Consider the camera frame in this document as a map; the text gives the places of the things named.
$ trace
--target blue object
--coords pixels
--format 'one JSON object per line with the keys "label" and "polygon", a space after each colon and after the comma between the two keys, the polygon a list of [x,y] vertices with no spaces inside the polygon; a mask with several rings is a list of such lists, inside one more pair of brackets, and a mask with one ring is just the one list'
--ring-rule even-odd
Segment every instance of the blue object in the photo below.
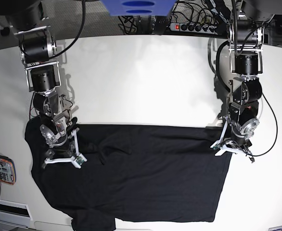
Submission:
{"label": "blue object", "polygon": [[176,0],[101,0],[111,16],[167,16]]}

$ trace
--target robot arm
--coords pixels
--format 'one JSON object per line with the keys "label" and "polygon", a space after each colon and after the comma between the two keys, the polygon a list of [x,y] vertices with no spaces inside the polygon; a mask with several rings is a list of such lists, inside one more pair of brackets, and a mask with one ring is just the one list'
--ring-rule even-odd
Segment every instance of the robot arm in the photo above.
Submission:
{"label": "robot arm", "polygon": [[[77,38],[84,25],[85,0],[82,0],[82,6],[82,24]],[[11,30],[19,40],[28,90],[33,92],[33,106],[39,111],[41,120],[40,131],[50,148],[43,166],[71,162],[80,168],[86,158],[78,150],[78,129],[73,129],[77,123],[77,118],[71,116],[73,103],[67,100],[65,95],[59,95],[57,91],[61,85],[61,77],[56,57],[64,51],[56,54],[56,43],[48,30],[49,26],[39,26],[46,19],[42,2],[2,0],[0,15],[5,15],[11,24]],[[57,155],[66,158],[52,159]]]}
{"label": "robot arm", "polygon": [[239,13],[235,0],[232,0],[232,5],[234,20],[229,22],[228,44],[231,73],[235,77],[229,82],[231,89],[227,96],[225,127],[212,148],[220,149],[216,155],[225,151],[244,153],[254,162],[249,139],[259,125],[258,100],[262,96],[262,87],[258,74],[263,73],[264,24],[274,14],[261,12],[246,1],[240,2]]}

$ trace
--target white tabletop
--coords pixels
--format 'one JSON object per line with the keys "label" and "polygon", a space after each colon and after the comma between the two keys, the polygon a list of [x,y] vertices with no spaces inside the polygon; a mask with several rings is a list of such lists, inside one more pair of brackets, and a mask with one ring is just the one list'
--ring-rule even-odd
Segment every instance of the white tabletop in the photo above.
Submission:
{"label": "white tabletop", "polygon": [[[81,38],[61,61],[61,91],[69,89],[80,123],[213,125],[222,102],[214,91],[207,43],[207,38],[180,36]],[[277,144],[253,164],[245,156],[232,157],[215,221],[117,219],[118,229],[264,231],[282,225],[282,49],[265,46],[263,55],[260,81],[278,119]],[[227,56],[222,60],[228,69]],[[18,48],[1,50],[0,154],[14,161],[17,172],[14,186],[2,184],[1,199],[28,204],[32,228],[35,221],[67,225],[71,218],[49,206],[30,175],[32,156],[24,140],[30,98]],[[273,115],[260,104],[260,125],[251,139],[254,154],[266,151],[275,136]]]}

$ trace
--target power strip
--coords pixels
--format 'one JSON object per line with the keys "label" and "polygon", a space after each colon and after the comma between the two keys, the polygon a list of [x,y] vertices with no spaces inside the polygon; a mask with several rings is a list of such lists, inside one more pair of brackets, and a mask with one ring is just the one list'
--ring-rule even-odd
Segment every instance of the power strip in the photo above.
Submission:
{"label": "power strip", "polygon": [[190,23],[187,26],[187,23],[171,23],[171,31],[180,31],[180,32],[190,32],[190,33],[200,33],[208,35],[217,35],[216,33],[217,26],[201,25],[200,23]]}

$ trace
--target black cable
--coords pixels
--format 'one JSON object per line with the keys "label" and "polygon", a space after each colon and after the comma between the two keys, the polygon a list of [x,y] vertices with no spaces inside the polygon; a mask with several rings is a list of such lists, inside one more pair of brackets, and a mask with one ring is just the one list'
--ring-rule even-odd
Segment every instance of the black cable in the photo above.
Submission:
{"label": "black cable", "polygon": [[196,20],[196,22],[195,22],[194,24],[197,24],[197,23],[199,22],[200,14],[201,14],[201,11],[202,11],[202,9],[203,9],[202,6],[200,6],[199,4],[193,3],[193,2],[189,2],[189,1],[176,1],[176,3],[177,3],[177,4],[189,5],[189,6],[191,7],[191,9],[193,9],[193,13],[194,13],[194,7],[193,7],[192,5],[196,5],[196,6],[200,7],[200,12],[199,12],[199,14],[198,14],[198,19]]}
{"label": "black cable", "polygon": [[180,11],[173,11],[172,12],[172,14],[175,14],[175,13],[179,13],[179,14],[181,14],[181,15],[183,15],[183,17],[186,19],[186,20],[190,20],[189,18],[187,18],[187,16],[185,15],[185,14],[183,14],[182,12],[180,12]]}
{"label": "black cable", "polygon": [[171,15],[170,15],[170,20],[169,20],[170,22],[169,22],[169,25],[168,25],[169,27],[170,27],[170,25],[171,25],[171,23],[172,23],[172,17],[175,18],[175,23],[178,23],[178,18],[179,18],[179,17],[177,16],[177,14],[174,14],[174,12],[172,12]]}
{"label": "black cable", "polygon": [[189,25],[191,22],[192,22],[192,19],[193,19],[193,13],[194,13],[194,8],[193,6],[191,6],[189,3],[187,2],[183,2],[183,1],[176,1],[177,4],[184,4],[186,6],[190,6],[190,9],[191,9],[191,16],[190,16],[190,19],[187,23],[187,25]]}
{"label": "black cable", "polygon": [[219,46],[219,48],[217,50],[217,54],[216,54],[216,75],[217,75],[218,80],[220,81],[220,83],[224,87],[224,89],[227,90],[227,92],[230,92],[230,88],[224,83],[224,81],[222,80],[221,74],[220,74],[220,55],[221,55],[222,49],[229,44],[230,44],[229,41],[223,42]]}
{"label": "black cable", "polygon": [[[75,37],[75,39],[72,41],[71,44],[69,44],[68,47],[66,47],[63,51],[61,51],[60,53],[58,54],[55,54],[54,56],[50,57],[50,59],[54,59],[58,56],[60,56],[61,54],[65,53],[66,51],[68,51],[68,49],[70,49],[74,44],[75,42],[77,42],[78,38],[80,37],[81,33],[82,33],[82,30],[83,30],[83,27],[84,27],[84,24],[85,24],[85,16],[86,16],[86,5],[85,5],[85,2],[86,0],[82,0],[82,21],[81,21],[81,26],[80,26],[80,29]],[[28,58],[30,58],[31,60],[33,60],[33,57],[29,56],[23,49],[22,49],[22,46],[20,45],[19,48],[21,49],[21,51],[25,54],[25,56],[27,56]]]}
{"label": "black cable", "polygon": [[260,154],[260,155],[253,155],[254,157],[255,157],[255,156],[262,156],[262,155],[265,155],[265,154],[269,153],[269,152],[272,150],[272,148],[275,146],[276,141],[277,141],[277,137],[278,137],[278,121],[277,121],[277,117],[276,117],[276,115],[275,115],[275,113],[274,113],[274,110],[272,109],[270,103],[269,103],[268,100],[266,99],[265,95],[264,95],[263,93],[262,93],[262,95],[263,95],[263,97],[264,97],[266,103],[268,104],[269,108],[271,109],[271,112],[272,112],[272,114],[273,114],[273,116],[274,116],[274,118],[275,118],[275,123],[276,123],[276,137],[275,137],[274,143],[273,143],[272,146],[268,149],[268,151],[266,151],[266,152],[264,152],[263,154]]}
{"label": "black cable", "polygon": [[[216,25],[216,24],[217,24],[216,18],[215,18],[214,14],[213,14],[213,12],[212,12],[211,10],[209,10],[208,8],[203,8],[201,11],[203,11],[203,12],[204,12],[205,16],[207,16],[207,17],[210,17],[210,18],[211,18],[211,22],[210,22],[210,24],[211,24],[211,25],[212,25],[212,20],[213,20],[213,19],[214,19],[214,23],[213,23],[213,25]],[[210,15],[206,14],[206,12],[205,12],[205,11],[209,11],[209,12],[212,14],[212,16],[210,16]]]}
{"label": "black cable", "polygon": [[31,108],[32,108],[32,103],[33,103],[33,99],[34,99],[34,94],[32,94],[32,98],[31,98],[31,103],[30,103],[30,109],[29,109],[29,120],[31,120]]}
{"label": "black cable", "polygon": [[277,137],[278,137],[278,121],[277,121],[277,117],[276,117],[276,115],[275,115],[275,113],[274,113],[274,110],[272,109],[272,107],[271,107],[270,103],[268,102],[268,100],[266,99],[265,95],[262,94],[262,96],[264,97],[266,103],[268,104],[268,106],[269,106],[269,108],[270,108],[270,110],[271,110],[271,112],[272,112],[272,114],[273,114],[273,116],[274,116],[274,118],[275,118],[275,123],[276,123],[276,136],[275,136],[275,141],[274,141],[274,143],[272,144],[272,146],[271,146],[266,152],[264,152],[263,154],[259,154],[259,155],[252,155],[252,154],[247,153],[247,152],[246,152],[245,150],[243,150],[243,148],[242,148],[235,140],[233,140],[233,139],[226,139],[226,140],[224,140],[224,141],[220,144],[220,146],[223,146],[223,145],[225,145],[227,142],[231,141],[231,142],[235,143],[235,144],[239,147],[239,149],[240,149],[241,151],[243,151],[246,155],[252,156],[252,157],[263,156],[263,155],[269,153],[269,152],[273,149],[273,147],[274,147],[275,144],[276,144]]}
{"label": "black cable", "polygon": [[173,12],[176,10],[176,8],[177,8],[178,5],[179,5],[179,4],[176,3],[176,5],[175,5],[175,7],[174,7],[174,9],[173,9]]}
{"label": "black cable", "polygon": [[194,2],[190,2],[190,1],[188,1],[188,0],[186,0],[186,1],[177,1],[177,4],[179,4],[179,3],[188,4],[188,5],[190,5],[191,7],[193,7],[192,5],[196,5],[196,6],[200,7],[199,14],[200,14],[201,12],[204,12],[205,16],[210,17],[210,15],[206,14],[206,12],[205,12],[205,11],[209,11],[209,12],[212,14],[212,16],[214,17],[213,12],[212,12],[210,9],[208,9],[206,6],[205,6],[205,8],[204,8],[204,7],[200,6],[199,4],[194,3]]}
{"label": "black cable", "polygon": [[205,24],[205,23],[207,23],[206,21],[207,21],[207,17],[210,17],[210,23],[207,23],[207,24],[209,24],[209,25],[212,25],[212,21],[213,21],[213,17],[212,16],[210,16],[210,15],[208,15],[208,14],[206,14],[205,13],[205,11],[204,11],[204,17],[203,17],[203,19],[204,19],[204,22],[203,22],[203,25]]}
{"label": "black cable", "polygon": [[234,28],[234,53],[236,56],[239,56],[243,53],[243,50],[244,50],[244,45],[245,43],[247,42],[247,40],[249,39],[249,37],[255,33],[259,28],[261,28],[263,26],[263,24],[259,25],[258,27],[256,27],[253,31],[251,31],[247,36],[246,38],[244,39],[244,42],[242,44],[242,47],[240,49],[240,51],[238,52],[237,51],[237,34],[238,34],[238,27],[237,27],[237,12],[236,12],[236,2],[235,0],[231,0],[232,1],[232,12],[233,12],[233,18],[234,18],[234,25],[233,25],[233,28]]}
{"label": "black cable", "polygon": [[236,56],[239,56],[240,54],[237,52],[237,12],[236,12],[236,2],[235,0],[232,1],[232,12],[233,12],[233,28],[234,28],[234,52]]}
{"label": "black cable", "polygon": [[240,51],[238,52],[238,55],[241,55],[241,54],[243,53],[244,45],[245,45],[245,43],[247,42],[247,40],[249,39],[249,37],[250,37],[253,33],[255,33],[258,29],[260,29],[262,26],[263,26],[263,25],[257,26],[254,30],[252,30],[252,31],[246,36],[246,38],[245,38],[244,41],[243,41],[242,47],[241,47]]}
{"label": "black cable", "polygon": [[73,102],[71,102],[70,100],[68,100],[68,99],[65,99],[65,100],[71,103],[69,108],[71,108],[74,105]]}
{"label": "black cable", "polygon": [[[122,16],[122,17],[123,17],[123,19],[125,19],[124,22],[123,22],[123,20],[121,19],[120,16],[118,17],[118,19],[121,21],[121,24],[122,24],[122,26],[123,26],[123,33],[126,34],[126,35],[129,35],[129,34],[132,32],[133,26],[137,27],[137,26],[134,24],[135,19],[132,18],[132,21],[131,21],[131,19],[128,18],[128,17],[124,17],[124,16]],[[125,25],[125,22],[126,22],[126,23],[127,23],[127,22],[130,22],[130,23],[131,23],[131,24],[130,24],[130,27],[126,26],[126,25]]]}

